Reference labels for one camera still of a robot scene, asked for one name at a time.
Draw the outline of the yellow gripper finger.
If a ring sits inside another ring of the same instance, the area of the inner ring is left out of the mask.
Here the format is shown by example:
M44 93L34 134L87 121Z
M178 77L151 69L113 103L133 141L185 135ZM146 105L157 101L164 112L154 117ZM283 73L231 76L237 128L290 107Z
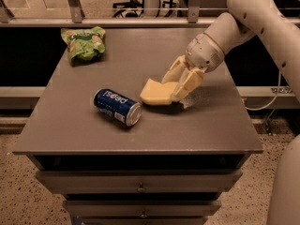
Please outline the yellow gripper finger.
M172 101L180 101L194 91L203 82L205 70L193 68L185 69L181 75L178 84L172 92Z
M170 66L169 70L165 73L162 78L162 83L167 82L178 82L187 68L187 63L184 55L178 56L173 64Z

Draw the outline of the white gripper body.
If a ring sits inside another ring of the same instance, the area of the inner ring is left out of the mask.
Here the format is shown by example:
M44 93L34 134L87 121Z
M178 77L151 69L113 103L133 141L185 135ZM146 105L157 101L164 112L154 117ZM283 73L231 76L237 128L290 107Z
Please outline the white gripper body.
M224 52L205 33L196 36L187 45L185 52L187 63L192 68L200 68L205 72L214 71L224 61L224 58Z

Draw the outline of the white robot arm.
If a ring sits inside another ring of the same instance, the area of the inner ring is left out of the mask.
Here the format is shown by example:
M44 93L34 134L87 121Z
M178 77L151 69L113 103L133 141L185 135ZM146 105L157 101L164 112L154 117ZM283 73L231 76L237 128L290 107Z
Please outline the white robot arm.
M162 81L177 82L171 98L177 102L215 70L234 47L256 36L300 99L300 29L282 15L274 0L227 0L228 11L196 36ZM267 225L300 225L300 135L285 148L277 165Z

